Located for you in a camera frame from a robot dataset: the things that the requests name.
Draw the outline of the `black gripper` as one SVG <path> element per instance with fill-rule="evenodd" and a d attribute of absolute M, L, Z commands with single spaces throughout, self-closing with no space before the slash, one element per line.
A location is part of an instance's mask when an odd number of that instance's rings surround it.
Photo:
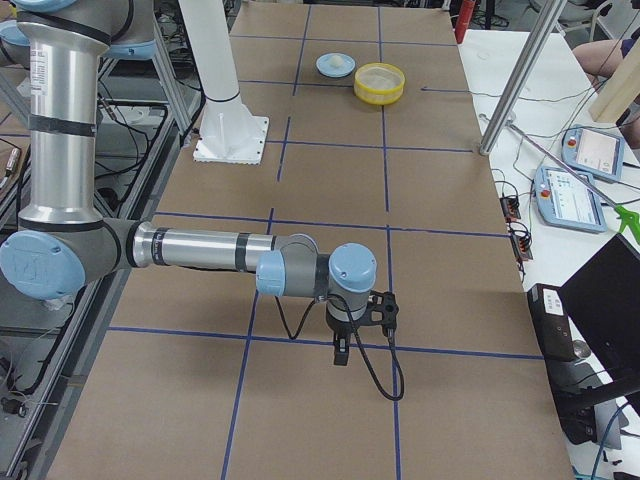
<path fill-rule="evenodd" d="M 349 361 L 349 351 L 353 326 L 350 322 L 335 319 L 328 320 L 328 326 L 333 332 L 334 360 L 335 366 L 347 366 Z"/>

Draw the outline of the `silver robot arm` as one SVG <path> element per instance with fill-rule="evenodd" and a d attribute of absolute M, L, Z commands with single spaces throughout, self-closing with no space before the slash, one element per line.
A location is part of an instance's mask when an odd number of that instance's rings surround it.
<path fill-rule="evenodd" d="M 326 303 L 334 361 L 348 361 L 371 321 L 377 263 L 363 245 L 321 254 L 306 235 L 160 228 L 106 219 L 94 207 L 99 61 L 156 51 L 149 1 L 20 1 L 30 47 L 31 193 L 1 247 L 1 270 L 21 293 L 58 299 L 114 271 L 149 265 L 252 273 L 257 290 Z"/>

